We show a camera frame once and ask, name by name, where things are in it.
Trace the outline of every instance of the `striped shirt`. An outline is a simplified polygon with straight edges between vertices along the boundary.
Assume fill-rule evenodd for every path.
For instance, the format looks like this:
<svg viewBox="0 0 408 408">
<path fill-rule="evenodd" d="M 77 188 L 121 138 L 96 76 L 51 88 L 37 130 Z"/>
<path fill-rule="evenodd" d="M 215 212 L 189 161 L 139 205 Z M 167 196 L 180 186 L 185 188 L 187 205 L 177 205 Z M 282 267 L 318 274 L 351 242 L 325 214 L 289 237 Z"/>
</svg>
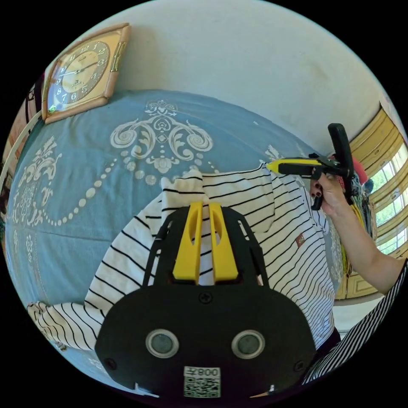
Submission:
<svg viewBox="0 0 408 408">
<path fill-rule="evenodd" d="M 218 202 L 245 215 L 262 247 L 269 286 L 302 310 L 316 348 L 330 337 L 335 293 L 323 237 L 328 223 L 322 212 L 311 211 L 309 194 L 293 177 L 271 174 L 261 164 L 254 170 L 235 173 L 205 175 L 192 170 L 174 183 L 163 178 L 161 187 L 162 193 L 132 218 L 107 250 L 84 305 L 46 306 L 36 302 L 28 306 L 37 327 L 49 340 L 77 349 L 94 349 L 109 309 L 141 287 L 149 252 L 163 221 L 195 201 L 203 202 L 204 207 L 199 284 L 214 284 L 208 203 Z M 154 282 L 157 260 L 149 285 Z M 337 360 L 333 356 L 330 361 L 323 359 L 321 370 L 316 363 L 305 381 L 324 374 L 326 368 L 332 369 L 332 361 Z"/>
</svg>

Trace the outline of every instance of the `bed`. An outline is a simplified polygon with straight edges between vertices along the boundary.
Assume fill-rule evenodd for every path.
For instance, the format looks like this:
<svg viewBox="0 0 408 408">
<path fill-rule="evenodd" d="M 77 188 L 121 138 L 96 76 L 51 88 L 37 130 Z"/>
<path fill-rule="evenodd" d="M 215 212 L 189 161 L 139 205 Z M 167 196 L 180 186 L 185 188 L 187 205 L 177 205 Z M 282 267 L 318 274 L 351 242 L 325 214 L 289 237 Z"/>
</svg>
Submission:
<svg viewBox="0 0 408 408">
<path fill-rule="evenodd" d="M 160 193 L 161 177 L 173 179 L 191 168 L 247 170 L 270 157 L 314 152 L 253 112 L 176 91 L 117 92 L 106 106 L 46 126 L 37 115 L 32 126 L 6 218 L 10 276 L 25 306 L 37 300 L 83 303 L 107 248 Z M 337 291 L 343 267 L 333 227 L 326 252 Z M 125 390 L 93 351 L 54 346 L 83 373 Z"/>
</svg>

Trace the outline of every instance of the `clock face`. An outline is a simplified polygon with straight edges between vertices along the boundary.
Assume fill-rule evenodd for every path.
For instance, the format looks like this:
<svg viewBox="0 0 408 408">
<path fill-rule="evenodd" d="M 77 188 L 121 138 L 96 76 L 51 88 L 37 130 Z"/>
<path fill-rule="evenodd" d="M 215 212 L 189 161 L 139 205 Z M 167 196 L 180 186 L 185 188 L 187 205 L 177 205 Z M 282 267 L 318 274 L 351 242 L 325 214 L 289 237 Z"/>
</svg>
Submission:
<svg viewBox="0 0 408 408">
<path fill-rule="evenodd" d="M 65 55 L 54 74 L 52 94 L 62 105 L 79 102 L 102 78 L 110 60 L 110 49 L 103 41 L 91 41 Z"/>
</svg>

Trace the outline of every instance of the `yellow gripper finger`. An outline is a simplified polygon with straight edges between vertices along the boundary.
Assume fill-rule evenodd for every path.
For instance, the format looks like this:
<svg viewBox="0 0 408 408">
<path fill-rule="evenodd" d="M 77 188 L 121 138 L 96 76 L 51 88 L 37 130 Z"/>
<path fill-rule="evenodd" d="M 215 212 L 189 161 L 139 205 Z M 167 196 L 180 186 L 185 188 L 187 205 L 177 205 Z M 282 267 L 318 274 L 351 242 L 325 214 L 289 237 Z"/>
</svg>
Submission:
<svg viewBox="0 0 408 408">
<path fill-rule="evenodd" d="M 210 225 L 211 225 L 211 249 L 212 249 L 212 273 L 214 284 L 220 281 L 233 281 L 238 277 L 237 265 L 232 252 L 227 227 L 222 215 L 221 205 L 211 203 Z"/>
<path fill-rule="evenodd" d="M 178 248 L 173 276 L 181 281 L 194 281 L 198 285 L 200 275 L 201 226 L 203 203 L 190 204 L 186 225 Z"/>
</svg>

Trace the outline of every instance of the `printed label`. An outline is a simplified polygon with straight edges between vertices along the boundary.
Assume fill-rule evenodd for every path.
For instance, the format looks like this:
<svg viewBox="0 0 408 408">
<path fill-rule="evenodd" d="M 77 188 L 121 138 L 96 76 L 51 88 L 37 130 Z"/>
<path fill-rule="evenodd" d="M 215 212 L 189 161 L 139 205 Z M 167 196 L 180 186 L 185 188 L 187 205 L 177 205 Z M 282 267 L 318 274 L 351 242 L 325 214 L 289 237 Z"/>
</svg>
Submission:
<svg viewBox="0 0 408 408">
<path fill-rule="evenodd" d="M 305 238 L 303 237 L 303 234 L 300 234 L 296 238 L 297 247 L 300 248 L 303 245 L 304 242 L 305 242 Z"/>
<path fill-rule="evenodd" d="M 221 370 L 215 367 L 184 367 L 184 396 L 219 398 Z"/>
</svg>

